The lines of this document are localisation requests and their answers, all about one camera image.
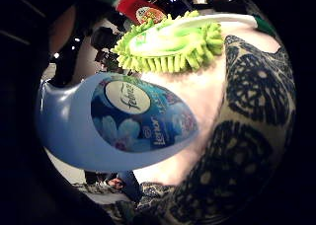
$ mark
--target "green microfiber duster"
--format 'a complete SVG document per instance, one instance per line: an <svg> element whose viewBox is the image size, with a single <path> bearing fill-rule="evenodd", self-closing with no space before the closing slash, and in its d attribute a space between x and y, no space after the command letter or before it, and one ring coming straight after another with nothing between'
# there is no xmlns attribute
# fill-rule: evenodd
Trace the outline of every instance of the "green microfiber duster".
<svg viewBox="0 0 316 225"><path fill-rule="evenodd" d="M149 19L142 25L132 26L111 50L118 55L118 67L173 73L206 66L214 55L222 53L224 42L218 23L168 29L194 17L198 17L198 11L186 12L176 19L168 15L156 25Z"/></svg>

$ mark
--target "red packaging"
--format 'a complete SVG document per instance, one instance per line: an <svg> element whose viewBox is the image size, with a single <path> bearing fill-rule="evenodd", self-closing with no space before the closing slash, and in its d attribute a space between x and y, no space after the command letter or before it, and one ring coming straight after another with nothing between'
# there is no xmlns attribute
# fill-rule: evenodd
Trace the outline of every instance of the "red packaging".
<svg viewBox="0 0 316 225"><path fill-rule="evenodd" d="M120 0L117 11L129 17L136 25L146 22L148 18L157 24L166 17L159 7L144 0Z"/></svg>

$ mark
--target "patterned fabric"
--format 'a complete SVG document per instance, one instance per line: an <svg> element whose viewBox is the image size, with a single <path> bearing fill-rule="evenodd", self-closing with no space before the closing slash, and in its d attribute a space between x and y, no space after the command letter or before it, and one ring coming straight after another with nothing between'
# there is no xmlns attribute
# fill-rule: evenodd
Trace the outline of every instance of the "patterned fabric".
<svg viewBox="0 0 316 225"><path fill-rule="evenodd" d="M235 36L225 47L226 91L204 155L174 191L144 185L149 196L137 207L137 221L220 223L257 196L277 167L295 117L286 51L263 52Z"/></svg>
<svg viewBox="0 0 316 225"><path fill-rule="evenodd" d="M137 205L137 211L143 211L145 209L150 209L154 207L153 205L159 202L163 197L171 194L175 187L172 186L162 186L155 183L142 183L140 185L141 193L143 197L140 199Z"/></svg>

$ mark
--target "bottle label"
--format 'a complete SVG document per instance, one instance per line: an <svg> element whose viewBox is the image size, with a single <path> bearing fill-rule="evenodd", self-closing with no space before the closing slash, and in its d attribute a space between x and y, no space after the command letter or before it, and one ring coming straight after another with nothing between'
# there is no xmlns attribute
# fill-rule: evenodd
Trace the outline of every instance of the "bottle label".
<svg viewBox="0 0 316 225"><path fill-rule="evenodd" d="M108 75L96 87L91 116L100 136L124 152L147 152L189 139L198 125L171 91L124 75Z"/></svg>
<svg viewBox="0 0 316 225"><path fill-rule="evenodd" d="M136 11L136 18L140 24L146 22L149 18L153 20L155 24L164 19L166 15L160 10L151 7L141 7Z"/></svg>

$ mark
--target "febreze logo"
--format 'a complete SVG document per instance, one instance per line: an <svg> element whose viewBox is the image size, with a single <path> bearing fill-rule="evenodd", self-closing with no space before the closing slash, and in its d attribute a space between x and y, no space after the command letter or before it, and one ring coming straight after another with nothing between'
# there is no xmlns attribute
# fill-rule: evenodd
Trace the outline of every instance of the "febreze logo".
<svg viewBox="0 0 316 225"><path fill-rule="evenodd" d="M150 107L148 95L140 88L123 81L114 81L107 85L106 95L115 107L125 113L144 113Z"/></svg>

